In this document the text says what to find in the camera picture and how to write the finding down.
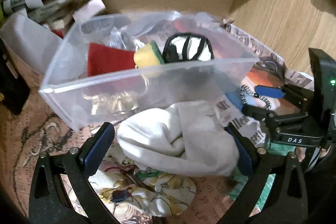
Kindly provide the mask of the green knitted cloth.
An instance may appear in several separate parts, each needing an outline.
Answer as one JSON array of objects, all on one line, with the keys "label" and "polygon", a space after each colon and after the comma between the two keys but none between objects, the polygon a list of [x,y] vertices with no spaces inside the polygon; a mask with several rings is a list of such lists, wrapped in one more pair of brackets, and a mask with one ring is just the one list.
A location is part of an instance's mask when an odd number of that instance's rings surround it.
[{"label": "green knitted cloth", "polygon": [[[272,156],[286,156],[289,152],[294,151],[294,147],[284,144],[271,143],[266,145],[266,151]],[[267,198],[269,197],[271,188],[273,186],[276,175],[269,172],[264,172],[262,174],[256,173],[253,177],[248,177],[236,167],[230,175],[230,180],[235,184],[233,189],[229,191],[229,197],[236,201],[241,194],[245,197],[247,196],[247,191],[249,194],[256,194],[256,201],[253,204],[259,212],[264,209]]]}]

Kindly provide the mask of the floral printed cloth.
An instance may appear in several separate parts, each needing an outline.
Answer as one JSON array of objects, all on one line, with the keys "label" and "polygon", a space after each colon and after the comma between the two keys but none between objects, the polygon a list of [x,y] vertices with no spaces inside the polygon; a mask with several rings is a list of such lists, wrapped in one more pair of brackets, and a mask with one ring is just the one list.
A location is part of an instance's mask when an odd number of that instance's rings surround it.
[{"label": "floral printed cloth", "polygon": [[110,146],[88,181],[104,203],[127,204],[155,217],[180,215],[197,192],[189,177],[152,168],[139,169],[117,143]]}]

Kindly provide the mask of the white drawstring pouch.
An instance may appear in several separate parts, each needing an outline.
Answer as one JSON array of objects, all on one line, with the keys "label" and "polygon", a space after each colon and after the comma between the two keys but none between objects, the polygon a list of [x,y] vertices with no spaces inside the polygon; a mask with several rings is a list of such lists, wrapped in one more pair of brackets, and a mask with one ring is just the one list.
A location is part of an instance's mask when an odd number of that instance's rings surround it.
[{"label": "white drawstring pouch", "polygon": [[239,159],[233,136],[207,101],[139,112],[121,122],[117,142],[141,169],[189,177],[228,176]]}]

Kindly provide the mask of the yellow sponge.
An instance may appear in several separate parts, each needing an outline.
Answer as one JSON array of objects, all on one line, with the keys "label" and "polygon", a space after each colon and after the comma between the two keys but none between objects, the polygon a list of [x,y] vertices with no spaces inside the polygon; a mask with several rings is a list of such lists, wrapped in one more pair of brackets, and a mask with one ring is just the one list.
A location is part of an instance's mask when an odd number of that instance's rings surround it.
[{"label": "yellow sponge", "polygon": [[135,52],[133,60],[137,68],[152,67],[165,63],[161,51],[155,41],[151,41]]}]

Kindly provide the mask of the white black-trimmed cap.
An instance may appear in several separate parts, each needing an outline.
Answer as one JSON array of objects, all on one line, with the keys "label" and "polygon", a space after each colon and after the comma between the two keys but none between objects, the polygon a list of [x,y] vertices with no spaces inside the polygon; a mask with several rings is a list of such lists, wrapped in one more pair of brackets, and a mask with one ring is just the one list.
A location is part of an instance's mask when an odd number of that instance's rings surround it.
[{"label": "white black-trimmed cap", "polygon": [[165,63],[210,61],[215,58],[210,40],[192,32],[179,32],[168,37],[162,57]]}]

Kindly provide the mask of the clear plastic storage bin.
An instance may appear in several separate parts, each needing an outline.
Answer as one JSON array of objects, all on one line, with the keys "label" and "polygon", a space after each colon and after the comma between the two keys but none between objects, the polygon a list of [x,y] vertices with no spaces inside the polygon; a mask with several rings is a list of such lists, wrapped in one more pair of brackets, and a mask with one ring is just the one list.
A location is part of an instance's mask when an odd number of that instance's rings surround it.
[{"label": "clear plastic storage bin", "polygon": [[88,76],[90,43],[112,31],[124,31],[145,45],[155,41],[163,50],[163,25],[176,19],[198,25],[220,22],[205,12],[133,12],[96,16],[74,23],[52,58],[39,94],[73,130],[114,122],[136,111],[168,107],[177,102],[206,100],[238,90],[258,57],[227,32],[215,32],[214,59],[185,61],[154,67]]}]

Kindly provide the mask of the red cloth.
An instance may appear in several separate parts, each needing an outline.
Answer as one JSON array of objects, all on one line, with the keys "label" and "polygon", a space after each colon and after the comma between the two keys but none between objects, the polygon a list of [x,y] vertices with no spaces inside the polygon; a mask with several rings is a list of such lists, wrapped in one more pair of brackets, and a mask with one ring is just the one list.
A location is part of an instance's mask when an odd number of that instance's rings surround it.
[{"label": "red cloth", "polygon": [[97,43],[90,43],[88,49],[88,76],[134,69],[134,52],[119,50]]}]

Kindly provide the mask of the dark wine bottle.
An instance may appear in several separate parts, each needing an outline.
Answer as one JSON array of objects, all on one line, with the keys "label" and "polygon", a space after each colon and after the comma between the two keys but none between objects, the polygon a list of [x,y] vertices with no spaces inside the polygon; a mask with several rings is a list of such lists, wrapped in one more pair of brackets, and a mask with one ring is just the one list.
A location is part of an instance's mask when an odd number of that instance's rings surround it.
[{"label": "dark wine bottle", "polygon": [[1,103],[14,115],[19,115],[30,95],[30,88],[19,74],[1,39]]}]

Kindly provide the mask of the crumpled clear plastic wrap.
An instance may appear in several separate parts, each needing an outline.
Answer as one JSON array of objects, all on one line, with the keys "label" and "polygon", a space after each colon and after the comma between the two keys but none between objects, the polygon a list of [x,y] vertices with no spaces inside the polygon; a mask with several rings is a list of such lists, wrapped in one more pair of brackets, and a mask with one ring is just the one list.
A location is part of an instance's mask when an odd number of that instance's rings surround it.
[{"label": "crumpled clear plastic wrap", "polygon": [[109,36],[104,38],[102,43],[111,48],[132,52],[137,52],[145,46],[139,39],[124,31],[112,31]]}]

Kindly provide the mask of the small white card box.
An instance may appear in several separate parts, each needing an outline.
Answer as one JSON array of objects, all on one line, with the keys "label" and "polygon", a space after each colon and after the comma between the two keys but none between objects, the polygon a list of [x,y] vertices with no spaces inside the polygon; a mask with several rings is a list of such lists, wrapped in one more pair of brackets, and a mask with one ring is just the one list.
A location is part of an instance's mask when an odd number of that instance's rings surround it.
[{"label": "small white card box", "polygon": [[105,0],[83,0],[73,13],[75,22],[85,22],[90,18],[107,12]]}]

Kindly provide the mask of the rolled newspaper stack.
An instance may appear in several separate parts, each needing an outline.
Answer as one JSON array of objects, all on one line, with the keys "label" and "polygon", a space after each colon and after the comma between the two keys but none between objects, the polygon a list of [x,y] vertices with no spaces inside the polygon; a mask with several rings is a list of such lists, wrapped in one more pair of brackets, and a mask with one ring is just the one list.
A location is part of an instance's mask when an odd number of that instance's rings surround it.
[{"label": "rolled newspaper stack", "polygon": [[49,30],[61,30],[71,22],[74,9],[74,0],[1,0],[1,24],[19,12]]}]

